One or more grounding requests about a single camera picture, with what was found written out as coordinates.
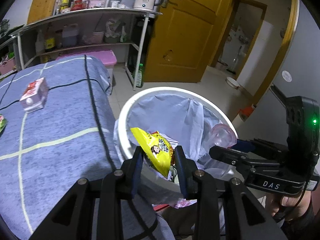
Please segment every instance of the red object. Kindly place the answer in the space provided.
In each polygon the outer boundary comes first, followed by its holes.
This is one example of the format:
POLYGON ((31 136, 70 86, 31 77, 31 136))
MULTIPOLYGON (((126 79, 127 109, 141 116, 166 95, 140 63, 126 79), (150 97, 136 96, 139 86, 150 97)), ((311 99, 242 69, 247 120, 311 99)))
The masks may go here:
POLYGON ((77 11, 82 9, 84 9, 82 0, 75 0, 75 4, 72 6, 71 11, 77 11))
POLYGON ((153 210, 154 211, 160 211, 160 210, 163 210, 165 209, 166 207, 168 207, 169 205, 168 204, 160 204, 160 205, 156 205, 153 207, 153 210))
POLYGON ((244 109, 240 109, 240 113, 241 114, 244 114, 246 117, 249 117, 250 114, 252 114, 254 111, 254 108, 252 106, 247 106, 246 108, 244 109))

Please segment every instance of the plastic trash bag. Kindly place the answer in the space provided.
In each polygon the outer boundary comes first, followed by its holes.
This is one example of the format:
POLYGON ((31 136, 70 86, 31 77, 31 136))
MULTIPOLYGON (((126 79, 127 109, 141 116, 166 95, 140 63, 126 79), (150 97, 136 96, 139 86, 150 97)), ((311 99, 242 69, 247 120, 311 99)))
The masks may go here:
MULTIPOLYGON (((187 158, 196 162, 198 168, 204 168, 198 160, 202 156, 208 155, 204 150, 204 141, 207 141, 212 128, 221 121, 215 114, 204 107, 201 103, 172 94, 160 94, 140 99, 136 102, 127 119, 127 134, 133 149, 139 145, 130 131, 131 127, 139 127, 144 131, 164 133, 170 138, 179 142, 183 147, 187 158)), ((121 158, 119 140, 117 133, 114 133, 114 141, 118 156, 121 158)), ((214 170, 210 172, 215 178, 221 178, 230 170, 230 165, 220 163, 218 167, 210 167, 214 170)), ((159 172, 150 167, 157 179, 164 178, 159 172)), ((172 204, 174 205, 182 197, 181 194, 164 190, 151 181, 141 182, 144 197, 152 204, 172 204)))

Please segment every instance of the label on bottle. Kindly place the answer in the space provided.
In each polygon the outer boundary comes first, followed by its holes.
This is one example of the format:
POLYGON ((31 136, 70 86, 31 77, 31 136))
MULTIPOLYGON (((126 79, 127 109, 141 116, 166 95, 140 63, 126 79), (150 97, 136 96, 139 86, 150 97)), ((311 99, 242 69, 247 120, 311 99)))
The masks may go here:
POLYGON ((312 190, 315 189, 316 185, 317 185, 317 181, 315 181, 315 180, 310 180, 310 181, 308 182, 308 185, 307 185, 307 189, 306 189, 306 190, 312 191, 312 190))
POLYGON ((142 72, 141 70, 138 71, 138 76, 137 76, 137 86, 141 87, 141 81, 142 81, 142 72))
POLYGON ((52 49, 55 46, 54 38, 45 40, 45 49, 52 49))

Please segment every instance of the yellow snack bag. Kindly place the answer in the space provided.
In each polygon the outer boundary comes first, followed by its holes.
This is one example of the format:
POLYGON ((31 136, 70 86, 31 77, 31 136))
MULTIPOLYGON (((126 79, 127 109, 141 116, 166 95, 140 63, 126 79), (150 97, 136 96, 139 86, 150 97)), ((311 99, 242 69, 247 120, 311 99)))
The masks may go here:
POLYGON ((158 132, 149 134, 138 127, 131 131, 156 170, 167 178, 173 154, 170 143, 158 132))

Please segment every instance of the wooden cutting board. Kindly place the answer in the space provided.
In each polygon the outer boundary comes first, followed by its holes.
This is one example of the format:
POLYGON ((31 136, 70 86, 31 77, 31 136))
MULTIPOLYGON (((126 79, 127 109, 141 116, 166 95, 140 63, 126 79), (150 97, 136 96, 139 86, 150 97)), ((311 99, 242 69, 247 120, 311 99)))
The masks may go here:
POLYGON ((33 0, 27 24, 52 16, 57 0, 33 0))

